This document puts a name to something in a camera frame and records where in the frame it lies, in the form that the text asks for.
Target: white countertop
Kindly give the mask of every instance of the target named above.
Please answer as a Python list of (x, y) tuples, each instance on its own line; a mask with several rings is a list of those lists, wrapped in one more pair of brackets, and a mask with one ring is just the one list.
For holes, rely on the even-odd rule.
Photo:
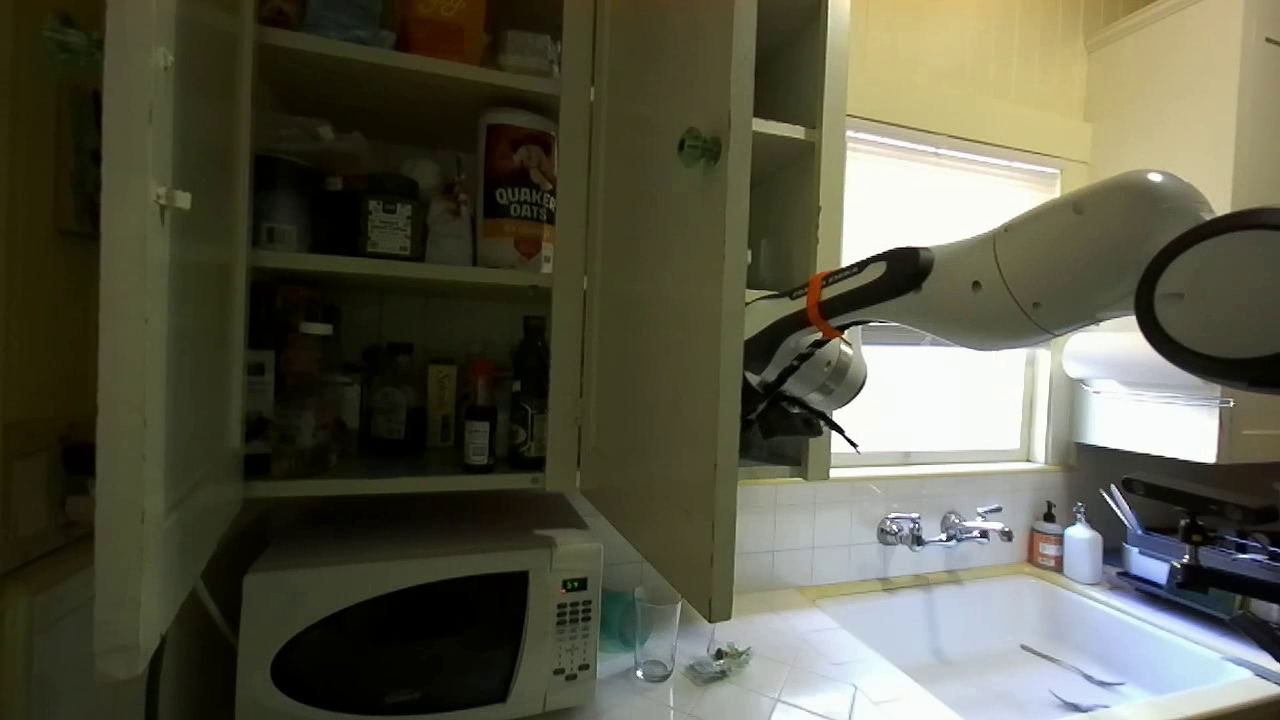
[[(1182, 617), (1168, 617), (1178, 636), (1280, 669), (1260, 647), (1232, 641)], [(596, 706), (557, 720), (954, 720), (913, 677), (871, 653), (864, 641), (829, 619), (798, 588), (736, 597), (736, 619), (716, 623), (716, 647), (753, 647), (753, 666), (716, 683), (694, 683), (684, 666), (712, 647), (706, 636), (684, 636), (678, 671), (669, 683), (640, 683), (628, 656), (600, 660)], [(1108, 716), (1215, 716), (1280, 701), (1274, 683), (1239, 681), (1195, 701), (1144, 706)]]

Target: glass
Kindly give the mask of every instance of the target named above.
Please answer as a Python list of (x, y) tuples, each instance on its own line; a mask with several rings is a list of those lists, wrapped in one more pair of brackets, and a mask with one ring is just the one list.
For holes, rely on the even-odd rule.
[(644, 683), (663, 683), (674, 671), (678, 602), (637, 592), (637, 647), (630, 669)]

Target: white microwave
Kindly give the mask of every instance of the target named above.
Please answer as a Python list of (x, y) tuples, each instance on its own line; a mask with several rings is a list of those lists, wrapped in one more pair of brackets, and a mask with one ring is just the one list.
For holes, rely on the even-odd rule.
[(583, 530), (359, 530), (245, 574), (234, 720), (507, 720), (596, 697)]

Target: wall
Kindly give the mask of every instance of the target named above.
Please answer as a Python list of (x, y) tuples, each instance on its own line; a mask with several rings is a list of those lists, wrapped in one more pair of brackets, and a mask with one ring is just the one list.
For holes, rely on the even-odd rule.
[(0, 7), (0, 574), (63, 540), (57, 446), (94, 395), (94, 242), (57, 206), (61, 99), (91, 71), (47, 51), (50, 7), (100, 21), (94, 0)]
[[(1147, 0), (852, 0), (847, 117), (1063, 160), (1086, 175), (1086, 36)], [(736, 588), (839, 585), (1024, 561), (1042, 501), (1069, 503), (1058, 467), (884, 479), (744, 479)], [(1004, 503), (1017, 545), (878, 547), (875, 521)]]

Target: cabinet door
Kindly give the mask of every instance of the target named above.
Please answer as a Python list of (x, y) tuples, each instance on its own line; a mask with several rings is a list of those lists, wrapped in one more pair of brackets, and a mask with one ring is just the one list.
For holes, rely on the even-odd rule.
[(583, 495), (731, 611), (753, 5), (596, 7)]
[(249, 11), (113, 0), (94, 660), (143, 671), (238, 511)]

